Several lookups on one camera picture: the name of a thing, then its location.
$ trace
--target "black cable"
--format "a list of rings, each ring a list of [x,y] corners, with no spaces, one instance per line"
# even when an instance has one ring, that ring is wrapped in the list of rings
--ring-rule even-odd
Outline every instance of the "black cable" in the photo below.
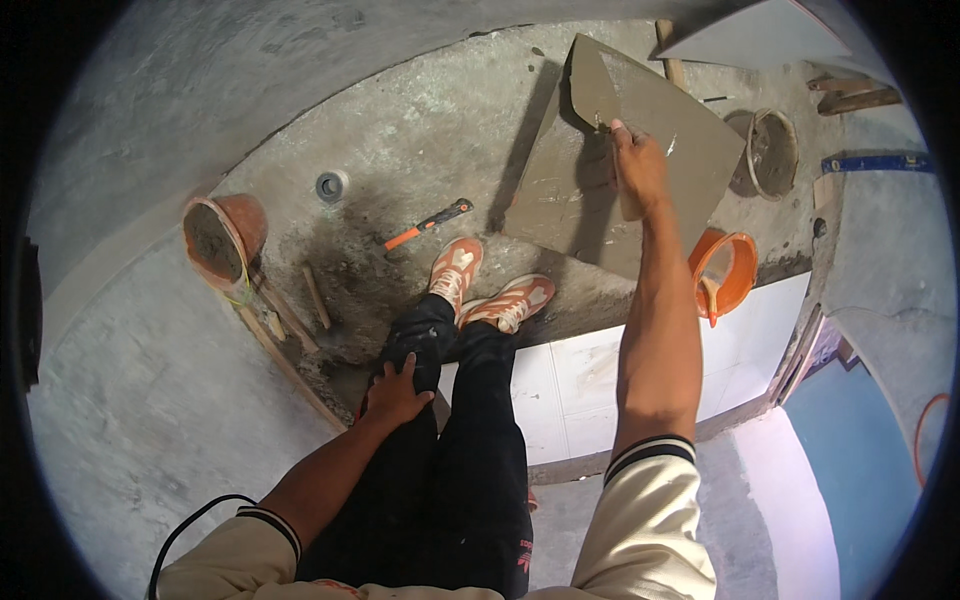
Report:
[[[156,580],[160,577],[160,568],[163,567],[163,559],[167,558],[167,551],[170,550],[170,546],[173,545],[174,540],[177,539],[177,536],[183,533],[183,530],[189,527],[193,521],[197,520],[204,515],[207,511],[212,509],[214,506],[224,502],[226,500],[246,500],[256,506],[256,502],[250,500],[242,493],[225,493],[224,495],[213,498],[204,506],[194,513],[193,515],[186,518],[186,520],[177,526],[177,529],[170,534],[170,537],[167,538],[167,541],[163,543],[163,546],[160,548],[160,553],[156,555],[156,562],[154,563],[154,572],[150,574],[150,585],[147,586],[147,598],[149,600],[156,600]]]

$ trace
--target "jacket sleeve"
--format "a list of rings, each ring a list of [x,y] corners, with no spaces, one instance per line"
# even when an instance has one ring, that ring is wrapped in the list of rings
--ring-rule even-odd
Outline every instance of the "jacket sleeve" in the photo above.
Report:
[[[716,576],[694,534],[700,474],[676,436],[634,444],[604,477],[571,585],[607,600],[711,600]]]
[[[259,598],[259,590],[293,582],[299,558],[300,540],[282,518],[243,507],[160,572],[157,597]]]

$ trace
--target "orange bucket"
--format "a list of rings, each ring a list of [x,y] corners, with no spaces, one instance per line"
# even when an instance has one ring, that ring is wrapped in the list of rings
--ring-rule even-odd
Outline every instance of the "orange bucket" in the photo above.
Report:
[[[236,292],[249,285],[247,267],[267,239],[267,213],[257,198],[194,198],[183,210],[182,224],[190,264],[210,286]]]
[[[717,317],[722,317],[740,305],[756,281],[756,244],[754,238],[746,233],[724,233],[719,229],[707,229],[700,236],[700,241],[690,253],[687,264],[693,274],[693,283],[697,297],[697,311],[700,317],[707,319],[708,300],[700,285],[700,278],[707,268],[710,259],[729,244],[731,264],[726,276],[717,289]]]

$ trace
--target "striped cuff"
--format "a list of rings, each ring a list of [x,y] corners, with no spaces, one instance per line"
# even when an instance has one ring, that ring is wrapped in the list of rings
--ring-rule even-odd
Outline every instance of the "striped cuff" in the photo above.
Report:
[[[696,452],[693,451],[693,443],[680,436],[664,435],[640,440],[623,452],[620,452],[620,454],[610,462],[610,466],[607,467],[607,474],[605,474],[603,478],[603,485],[606,486],[609,484],[613,478],[616,477],[617,473],[637,461],[664,455],[679,456],[691,463],[694,463],[697,458]]]
[[[297,562],[300,562],[300,538],[297,537],[297,532],[294,531],[294,528],[288,525],[287,521],[283,520],[280,515],[258,506],[241,506],[237,510],[237,516],[251,516],[272,525],[274,529],[283,534],[283,537],[294,547],[294,555],[297,557]]]

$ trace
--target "black pants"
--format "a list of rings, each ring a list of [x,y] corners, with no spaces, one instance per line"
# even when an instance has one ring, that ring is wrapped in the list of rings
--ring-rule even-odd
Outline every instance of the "black pants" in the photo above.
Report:
[[[453,308],[427,295],[394,321],[378,359],[400,366],[417,353],[414,388],[436,391],[453,346]],[[340,513],[309,546],[297,579],[354,587],[527,591],[533,527],[527,459],[510,398],[514,336],[467,325],[452,413],[437,438],[432,403],[376,451]]]

